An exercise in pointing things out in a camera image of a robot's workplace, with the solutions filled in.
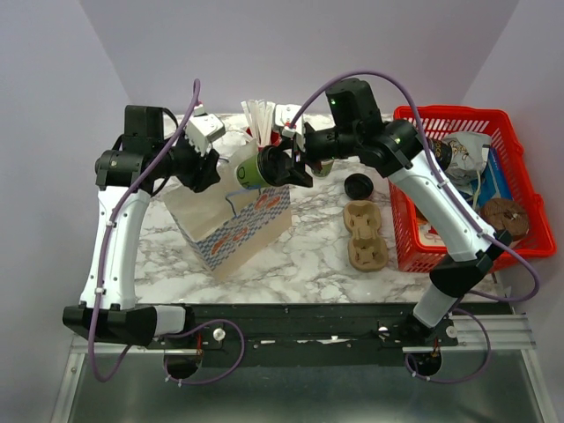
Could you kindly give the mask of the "checkered paper takeout bag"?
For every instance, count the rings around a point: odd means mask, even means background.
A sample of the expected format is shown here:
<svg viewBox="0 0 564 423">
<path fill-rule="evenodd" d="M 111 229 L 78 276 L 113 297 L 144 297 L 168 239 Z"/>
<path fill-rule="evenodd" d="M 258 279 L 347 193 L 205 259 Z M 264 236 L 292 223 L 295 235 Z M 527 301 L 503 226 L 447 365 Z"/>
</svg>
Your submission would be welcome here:
<svg viewBox="0 0 564 423">
<path fill-rule="evenodd" d="M 163 196 L 175 224 L 211 275 L 222 280 L 292 224 L 287 187 L 244 189 L 235 170 L 258 153 L 255 141 L 219 163 L 220 182 L 202 193 L 179 187 Z"/>
</svg>

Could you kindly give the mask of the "black plastic cup lid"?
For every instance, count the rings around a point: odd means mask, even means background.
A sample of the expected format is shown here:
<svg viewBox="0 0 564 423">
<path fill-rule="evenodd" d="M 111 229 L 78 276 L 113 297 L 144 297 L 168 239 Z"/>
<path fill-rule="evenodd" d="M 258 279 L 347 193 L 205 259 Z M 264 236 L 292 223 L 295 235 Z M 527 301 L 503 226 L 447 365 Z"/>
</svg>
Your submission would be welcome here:
<svg viewBox="0 0 564 423">
<path fill-rule="evenodd" d="M 256 167 L 267 186 L 281 187 L 293 183 L 293 177 L 286 167 L 290 156 L 277 146 L 264 147 L 257 155 Z"/>
</svg>

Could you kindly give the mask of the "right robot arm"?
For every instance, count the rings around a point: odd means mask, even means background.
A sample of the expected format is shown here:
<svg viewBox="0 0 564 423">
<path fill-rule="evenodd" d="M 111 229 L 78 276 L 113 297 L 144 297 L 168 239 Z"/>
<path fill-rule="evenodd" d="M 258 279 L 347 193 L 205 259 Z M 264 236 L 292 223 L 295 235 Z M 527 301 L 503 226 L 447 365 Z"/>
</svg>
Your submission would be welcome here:
<svg viewBox="0 0 564 423">
<path fill-rule="evenodd" d="M 416 304 L 405 334 L 415 345 L 437 335 L 437 324 L 492 269 L 511 245 L 511 234 L 487 224 L 441 171 L 423 132 L 406 120 L 384 122 L 368 82 L 342 79 L 325 86 L 334 119 L 329 130 L 300 121 L 297 105 L 276 108 L 281 143 L 276 183 L 311 187 L 306 166 L 358 157 L 403 191 L 441 236 L 447 253 L 431 270 L 431 287 Z"/>
</svg>

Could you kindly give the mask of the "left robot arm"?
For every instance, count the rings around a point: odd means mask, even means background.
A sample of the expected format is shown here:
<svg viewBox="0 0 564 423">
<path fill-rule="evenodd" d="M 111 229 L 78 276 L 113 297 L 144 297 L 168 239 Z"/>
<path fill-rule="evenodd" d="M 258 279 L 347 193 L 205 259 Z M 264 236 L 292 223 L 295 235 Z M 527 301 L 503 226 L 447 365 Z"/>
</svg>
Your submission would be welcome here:
<svg viewBox="0 0 564 423">
<path fill-rule="evenodd" d="M 99 221 L 93 260 L 78 305 L 63 311 L 63 324 L 88 341 L 148 346 L 165 336 L 177 348 L 194 341 L 189 306 L 137 303 L 137 248 L 150 200 L 160 192 L 157 180 L 175 177 L 196 193 L 219 182 L 219 153 L 212 143 L 226 129 L 198 105 L 167 137 L 164 118 L 170 114 L 128 105 L 122 135 L 95 162 Z"/>
</svg>

